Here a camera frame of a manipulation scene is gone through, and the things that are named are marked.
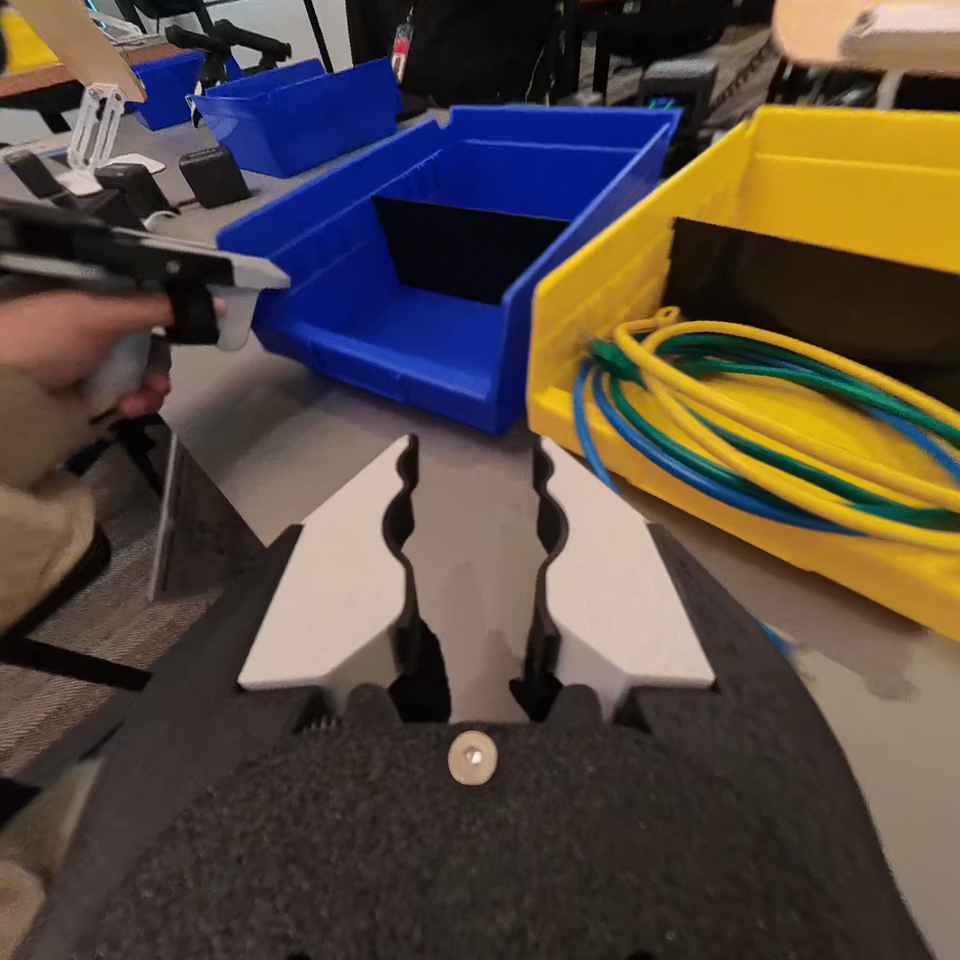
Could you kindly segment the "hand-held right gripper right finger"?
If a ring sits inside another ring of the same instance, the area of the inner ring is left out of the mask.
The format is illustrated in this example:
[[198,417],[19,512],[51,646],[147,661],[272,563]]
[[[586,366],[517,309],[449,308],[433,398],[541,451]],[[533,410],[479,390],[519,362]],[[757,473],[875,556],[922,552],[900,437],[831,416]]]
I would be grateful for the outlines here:
[[561,691],[596,695],[615,719],[635,689],[709,690],[716,676],[651,528],[554,440],[534,438],[535,534],[543,551],[519,677],[510,693],[544,722]]

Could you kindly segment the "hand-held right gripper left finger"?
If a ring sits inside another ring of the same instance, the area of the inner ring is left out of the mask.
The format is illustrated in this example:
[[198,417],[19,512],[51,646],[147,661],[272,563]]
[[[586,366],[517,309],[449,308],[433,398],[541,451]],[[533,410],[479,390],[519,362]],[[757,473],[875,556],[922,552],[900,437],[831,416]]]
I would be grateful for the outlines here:
[[239,671],[241,689],[317,689],[338,715],[354,690],[372,685],[406,722],[450,721],[441,645],[404,553],[419,453],[418,437],[402,436],[299,525]]

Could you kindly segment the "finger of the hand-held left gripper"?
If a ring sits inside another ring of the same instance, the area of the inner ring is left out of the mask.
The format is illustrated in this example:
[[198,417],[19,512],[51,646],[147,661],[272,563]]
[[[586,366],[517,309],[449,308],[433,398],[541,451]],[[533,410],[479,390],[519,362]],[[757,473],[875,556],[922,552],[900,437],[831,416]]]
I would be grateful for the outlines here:
[[240,351],[249,339],[260,291],[245,288],[217,288],[216,314],[220,352]]
[[229,264],[229,286],[238,290],[286,290],[291,286],[290,276],[266,258],[240,253],[223,255]]

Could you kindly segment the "yellow plastic bin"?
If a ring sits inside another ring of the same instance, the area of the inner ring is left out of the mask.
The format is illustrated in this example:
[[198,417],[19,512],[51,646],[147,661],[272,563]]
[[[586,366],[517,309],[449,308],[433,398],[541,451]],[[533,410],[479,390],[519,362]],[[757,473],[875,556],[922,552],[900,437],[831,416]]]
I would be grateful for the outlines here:
[[664,306],[676,218],[958,273],[958,114],[763,106],[538,284],[530,426],[958,640],[958,410]]

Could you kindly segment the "person's left forearm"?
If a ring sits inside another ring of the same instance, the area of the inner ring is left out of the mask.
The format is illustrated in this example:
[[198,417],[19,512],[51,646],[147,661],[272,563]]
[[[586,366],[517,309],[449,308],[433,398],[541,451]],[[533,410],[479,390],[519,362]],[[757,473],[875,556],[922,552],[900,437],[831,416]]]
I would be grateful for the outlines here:
[[65,462],[102,430],[77,390],[44,382],[31,360],[2,350],[2,631],[69,581],[95,541],[90,491]]

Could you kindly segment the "person's left hand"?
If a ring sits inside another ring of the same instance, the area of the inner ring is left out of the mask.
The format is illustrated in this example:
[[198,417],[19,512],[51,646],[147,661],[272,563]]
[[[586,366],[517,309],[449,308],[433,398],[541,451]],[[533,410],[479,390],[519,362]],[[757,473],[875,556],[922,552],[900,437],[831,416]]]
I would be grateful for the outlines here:
[[79,387],[123,337],[173,325],[165,294],[53,291],[2,303],[2,427],[86,430],[98,417]]

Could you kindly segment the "black power adapter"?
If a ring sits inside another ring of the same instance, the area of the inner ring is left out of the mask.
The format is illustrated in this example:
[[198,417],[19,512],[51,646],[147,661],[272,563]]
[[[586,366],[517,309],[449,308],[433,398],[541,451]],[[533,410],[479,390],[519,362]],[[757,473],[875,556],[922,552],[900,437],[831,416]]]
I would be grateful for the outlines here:
[[181,213],[142,163],[114,161],[96,169],[94,176],[102,188],[119,191],[134,216],[142,222],[156,217],[177,217]]
[[28,149],[8,150],[3,160],[34,198],[62,210],[78,210],[77,198],[65,189],[34,152]]
[[222,145],[182,154],[178,168],[194,199],[206,210],[221,209],[253,196],[234,154]]

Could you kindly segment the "blue plastic bin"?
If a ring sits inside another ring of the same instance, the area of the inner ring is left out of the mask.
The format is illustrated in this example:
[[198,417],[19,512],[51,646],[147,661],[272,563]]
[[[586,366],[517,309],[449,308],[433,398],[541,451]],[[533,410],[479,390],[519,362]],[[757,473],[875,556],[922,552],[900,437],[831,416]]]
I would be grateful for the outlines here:
[[211,87],[193,105],[242,171],[287,179],[390,138],[402,96],[387,58],[337,73],[312,58]]
[[190,121],[187,97],[196,88],[204,58],[203,52],[184,51],[132,67],[147,95],[144,102],[130,104],[141,126],[156,132]]
[[[457,105],[222,228],[291,279],[253,331],[327,378],[492,435],[525,408],[534,291],[657,185],[678,111]],[[374,196],[569,221],[498,305],[402,286]]]

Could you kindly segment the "white folding stand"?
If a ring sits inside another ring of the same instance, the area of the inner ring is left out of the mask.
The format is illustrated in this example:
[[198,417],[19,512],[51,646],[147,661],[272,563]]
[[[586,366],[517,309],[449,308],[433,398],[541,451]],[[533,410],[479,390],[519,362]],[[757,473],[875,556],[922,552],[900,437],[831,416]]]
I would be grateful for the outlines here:
[[114,157],[114,144],[126,108],[123,90],[115,84],[96,83],[85,88],[77,124],[66,150],[66,171],[56,174],[58,183],[72,196],[87,198],[103,186],[97,175],[112,163],[139,164],[154,175],[165,164],[141,153]]

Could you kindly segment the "black bin divider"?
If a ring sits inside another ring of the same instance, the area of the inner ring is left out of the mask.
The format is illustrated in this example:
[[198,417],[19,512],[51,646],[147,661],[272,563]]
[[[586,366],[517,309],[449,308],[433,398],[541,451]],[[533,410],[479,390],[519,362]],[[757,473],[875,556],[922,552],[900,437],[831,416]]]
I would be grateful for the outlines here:
[[676,218],[662,305],[807,342],[959,408],[955,270]]
[[562,235],[570,221],[372,197],[401,286],[487,306]]

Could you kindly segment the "black chair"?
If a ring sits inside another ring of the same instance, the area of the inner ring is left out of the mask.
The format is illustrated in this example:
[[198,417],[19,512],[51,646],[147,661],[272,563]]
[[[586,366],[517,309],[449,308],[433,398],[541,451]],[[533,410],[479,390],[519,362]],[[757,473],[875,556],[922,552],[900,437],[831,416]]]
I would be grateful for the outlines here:
[[90,587],[105,572],[111,559],[110,541],[103,529],[96,525],[90,546],[59,584],[2,631],[2,665],[114,690],[144,690],[153,677],[151,671],[32,638],[34,630],[41,628],[64,606]]

